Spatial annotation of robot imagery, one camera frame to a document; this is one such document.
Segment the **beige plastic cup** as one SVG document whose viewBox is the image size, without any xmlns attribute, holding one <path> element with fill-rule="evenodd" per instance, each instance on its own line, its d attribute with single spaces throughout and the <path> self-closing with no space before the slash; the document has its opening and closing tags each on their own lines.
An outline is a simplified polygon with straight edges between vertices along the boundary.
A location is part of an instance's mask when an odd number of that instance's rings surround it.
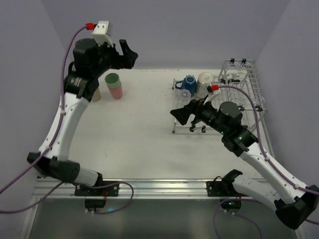
<svg viewBox="0 0 319 239">
<path fill-rule="evenodd" d="M 97 88 L 97 89 L 95 90 L 93 96 L 92 96 L 92 101 L 93 101 L 93 102 L 98 102 L 98 101 L 100 101 L 100 99 L 101 99 L 101 93 L 100 93 L 99 88 Z"/>
</svg>

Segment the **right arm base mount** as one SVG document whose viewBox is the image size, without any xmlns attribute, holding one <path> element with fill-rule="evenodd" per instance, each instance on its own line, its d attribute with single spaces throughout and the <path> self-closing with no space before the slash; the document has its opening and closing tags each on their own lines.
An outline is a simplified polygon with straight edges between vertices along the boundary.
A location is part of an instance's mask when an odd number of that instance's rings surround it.
<svg viewBox="0 0 319 239">
<path fill-rule="evenodd" d="M 236 199 L 240 199 L 243 196 L 246 197 L 247 195 L 238 193 L 232 186 L 232 183 L 235 181 L 235 179 L 242 174 L 243 173 L 241 171 L 233 169 L 224 177 L 216 176 L 213 180 L 206 181 L 206 191 L 208 197 L 235 197 Z M 236 200 L 227 201 L 221 205 L 226 212 L 231 213 L 239 212 L 241 206 L 241 201 Z"/>
</svg>

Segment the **pink plastic cup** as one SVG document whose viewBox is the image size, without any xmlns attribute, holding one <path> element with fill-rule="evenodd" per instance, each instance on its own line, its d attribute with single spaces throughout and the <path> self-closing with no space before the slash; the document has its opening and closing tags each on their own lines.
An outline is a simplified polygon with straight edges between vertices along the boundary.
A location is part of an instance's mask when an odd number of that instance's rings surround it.
<svg viewBox="0 0 319 239">
<path fill-rule="evenodd" d="M 122 89 L 122 86 L 119 86 L 117 88 L 108 88 L 112 97 L 116 100 L 119 100 L 122 98 L 123 96 L 123 89 Z"/>
</svg>

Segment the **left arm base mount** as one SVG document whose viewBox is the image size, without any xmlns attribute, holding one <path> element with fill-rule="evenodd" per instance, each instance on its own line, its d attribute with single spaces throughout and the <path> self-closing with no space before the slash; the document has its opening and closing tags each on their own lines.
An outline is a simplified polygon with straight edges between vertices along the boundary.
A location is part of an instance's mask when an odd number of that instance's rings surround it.
<svg viewBox="0 0 319 239">
<path fill-rule="evenodd" d="M 117 197 L 120 183 L 116 181 L 101 181 L 96 187 L 77 185 L 74 195 L 84 198 L 84 207 L 91 213 L 100 212 L 105 208 L 108 197 Z"/>
</svg>

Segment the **green plastic cup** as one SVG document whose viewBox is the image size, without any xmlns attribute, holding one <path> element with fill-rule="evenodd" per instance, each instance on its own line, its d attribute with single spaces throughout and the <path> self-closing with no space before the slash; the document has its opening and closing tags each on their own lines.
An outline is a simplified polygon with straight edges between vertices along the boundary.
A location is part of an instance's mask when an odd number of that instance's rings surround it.
<svg viewBox="0 0 319 239">
<path fill-rule="evenodd" d="M 109 73 L 106 75 L 105 82 L 109 89 L 117 89 L 121 86 L 120 77 L 116 73 Z"/>
</svg>

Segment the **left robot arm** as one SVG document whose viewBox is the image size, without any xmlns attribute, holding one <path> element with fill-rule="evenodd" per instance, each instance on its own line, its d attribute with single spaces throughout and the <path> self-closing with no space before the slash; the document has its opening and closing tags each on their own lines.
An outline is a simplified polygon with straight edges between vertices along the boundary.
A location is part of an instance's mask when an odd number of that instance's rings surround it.
<svg viewBox="0 0 319 239">
<path fill-rule="evenodd" d="M 132 69 L 135 64 L 138 54 L 126 40 L 119 43 L 122 54 L 115 46 L 98 45 L 92 38 L 75 43 L 74 60 L 62 79 L 60 103 L 52 126 L 38 151 L 27 156 L 27 161 L 42 176 L 88 187 L 102 185 L 101 173 L 69 160 L 69 151 L 78 123 L 99 87 L 99 77 L 109 69 Z"/>
</svg>

